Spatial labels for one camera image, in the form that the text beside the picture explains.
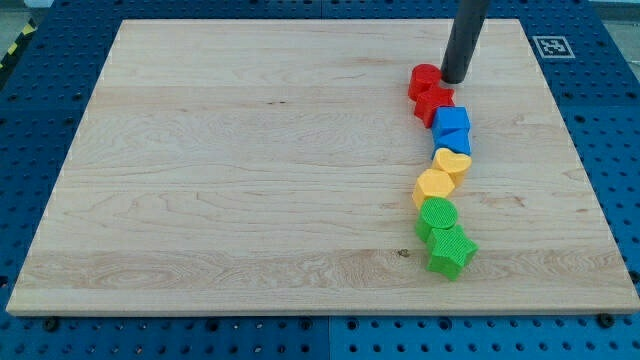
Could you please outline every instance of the red star block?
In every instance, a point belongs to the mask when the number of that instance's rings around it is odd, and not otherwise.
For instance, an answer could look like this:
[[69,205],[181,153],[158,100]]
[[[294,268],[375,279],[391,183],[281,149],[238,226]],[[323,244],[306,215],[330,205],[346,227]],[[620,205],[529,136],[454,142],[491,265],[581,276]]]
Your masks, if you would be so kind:
[[422,119],[424,126],[430,129],[439,107],[455,106],[452,99],[453,93],[453,89],[443,89],[438,84],[434,84],[429,90],[418,95],[413,114]]
[[414,67],[409,84],[409,98],[416,101],[420,93],[429,90],[433,84],[438,84],[441,78],[440,69],[431,64],[420,64]]

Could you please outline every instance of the toy block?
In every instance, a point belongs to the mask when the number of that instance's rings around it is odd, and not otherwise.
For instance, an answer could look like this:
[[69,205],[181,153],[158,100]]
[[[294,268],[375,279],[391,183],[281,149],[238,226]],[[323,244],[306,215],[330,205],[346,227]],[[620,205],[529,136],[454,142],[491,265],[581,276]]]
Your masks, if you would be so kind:
[[443,89],[439,84],[433,84],[427,91],[418,94],[413,114],[422,119],[424,126],[429,129],[439,107],[455,106],[453,94],[453,89]]
[[469,132],[465,129],[456,130],[447,135],[434,137],[433,139],[433,159],[438,149],[447,148],[457,154],[465,154],[471,156],[471,143],[469,141]]
[[471,128],[467,109],[464,107],[440,107],[433,117],[431,131],[434,137],[441,137],[456,130]]
[[427,270],[455,281],[473,259],[478,245],[467,238],[462,226],[456,225],[451,229],[434,228],[427,239],[427,250],[431,253]]
[[413,190],[413,202],[420,210],[422,203],[432,197],[446,198],[455,189],[455,184],[449,174],[442,170],[427,169],[416,181]]
[[409,98],[416,101],[418,94],[427,91],[431,85],[438,84],[442,78],[440,69],[431,64],[420,64],[411,71]]
[[425,243],[432,229],[451,229],[458,221],[458,211],[447,199],[433,197],[427,199],[420,209],[416,221],[416,234]]
[[431,167],[442,170],[449,174],[456,187],[462,185],[467,172],[471,168],[471,156],[467,154],[456,154],[449,148],[436,150]]

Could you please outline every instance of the green block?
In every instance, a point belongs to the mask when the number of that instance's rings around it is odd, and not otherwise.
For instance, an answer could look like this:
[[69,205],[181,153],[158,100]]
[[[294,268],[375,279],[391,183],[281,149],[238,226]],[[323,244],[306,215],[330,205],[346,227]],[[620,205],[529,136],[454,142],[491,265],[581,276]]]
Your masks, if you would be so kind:
[[467,238],[462,226],[456,225],[451,229],[434,228],[427,239],[427,250],[431,253],[427,270],[455,281],[473,259],[478,245]]
[[450,229],[458,221],[458,211],[453,203],[445,198],[433,197],[422,203],[416,234],[427,242],[432,229]]

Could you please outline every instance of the table surface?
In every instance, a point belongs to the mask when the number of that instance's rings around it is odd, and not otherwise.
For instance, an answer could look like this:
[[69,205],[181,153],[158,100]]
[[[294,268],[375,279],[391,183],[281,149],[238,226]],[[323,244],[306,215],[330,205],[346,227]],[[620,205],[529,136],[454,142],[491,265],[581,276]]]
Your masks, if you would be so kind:
[[414,65],[440,62],[450,25],[123,22],[8,311],[637,310],[513,20],[486,24],[455,87],[474,166],[451,199],[480,251],[457,282],[424,270],[411,192],[433,144],[406,89]]

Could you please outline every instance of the yellow hexagon block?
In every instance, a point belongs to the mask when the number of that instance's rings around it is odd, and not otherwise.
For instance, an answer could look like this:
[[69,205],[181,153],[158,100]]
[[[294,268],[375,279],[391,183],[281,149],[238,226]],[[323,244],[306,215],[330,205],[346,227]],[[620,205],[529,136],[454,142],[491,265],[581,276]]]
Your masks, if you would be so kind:
[[471,168],[471,157],[467,154],[456,154],[447,148],[440,148],[433,158],[432,168],[449,174],[456,187],[462,185],[467,171]]
[[427,169],[416,181],[413,202],[419,210],[425,200],[432,197],[446,198],[453,189],[455,189],[455,184],[449,174],[442,170]]

